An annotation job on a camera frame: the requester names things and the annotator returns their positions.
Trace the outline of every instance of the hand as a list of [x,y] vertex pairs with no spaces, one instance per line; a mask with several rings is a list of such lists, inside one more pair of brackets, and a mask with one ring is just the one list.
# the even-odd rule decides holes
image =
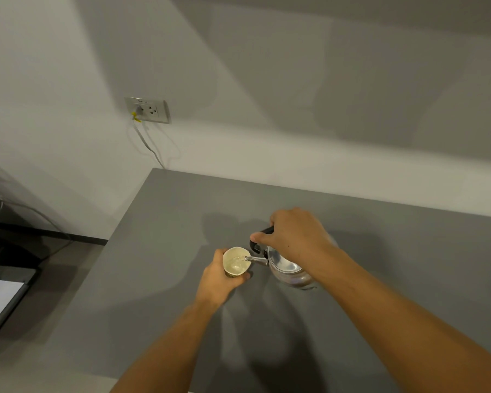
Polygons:
[[238,277],[227,277],[223,270],[223,253],[227,250],[221,248],[215,251],[212,262],[203,271],[195,302],[209,304],[219,308],[229,296],[229,293],[239,285],[249,280],[251,275],[244,273]]
[[278,210],[271,215],[273,234],[253,233],[251,241],[275,248],[280,254],[300,265],[308,267],[316,259],[323,258],[336,249],[320,221],[301,208]]

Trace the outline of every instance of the wall plate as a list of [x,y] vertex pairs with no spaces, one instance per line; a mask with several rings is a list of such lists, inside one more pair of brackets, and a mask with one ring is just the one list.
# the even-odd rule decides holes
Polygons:
[[130,113],[137,112],[139,120],[164,124],[170,123],[169,110],[164,100],[127,97],[125,98],[125,104]]

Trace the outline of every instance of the white wall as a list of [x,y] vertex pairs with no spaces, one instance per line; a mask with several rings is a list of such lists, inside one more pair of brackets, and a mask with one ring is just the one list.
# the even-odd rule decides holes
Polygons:
[[142,96],[173,170],[491,215],[491,24],[224,1],[0,0],[3,195],[109,238]]

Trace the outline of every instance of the left hand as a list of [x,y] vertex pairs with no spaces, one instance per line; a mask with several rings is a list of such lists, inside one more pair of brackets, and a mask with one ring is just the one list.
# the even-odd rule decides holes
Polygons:
[[195,302],[208,303],[217,309],[226,301],[232,290],[251,277],[247,272],[238,277],[226,276],[222,262],[223,253],[226,251],[225,248],[216,250],[212,262],[204,269]]

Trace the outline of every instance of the forearm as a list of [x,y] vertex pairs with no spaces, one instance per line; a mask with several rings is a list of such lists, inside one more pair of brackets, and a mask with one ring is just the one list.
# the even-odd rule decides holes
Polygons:
[[406,391],[491,391],[486,350],[391,290],[343,251],[324,254],[312,274]]
[[195,302],[129,368],[111,393],[186,393],[198,348],[217,306]]

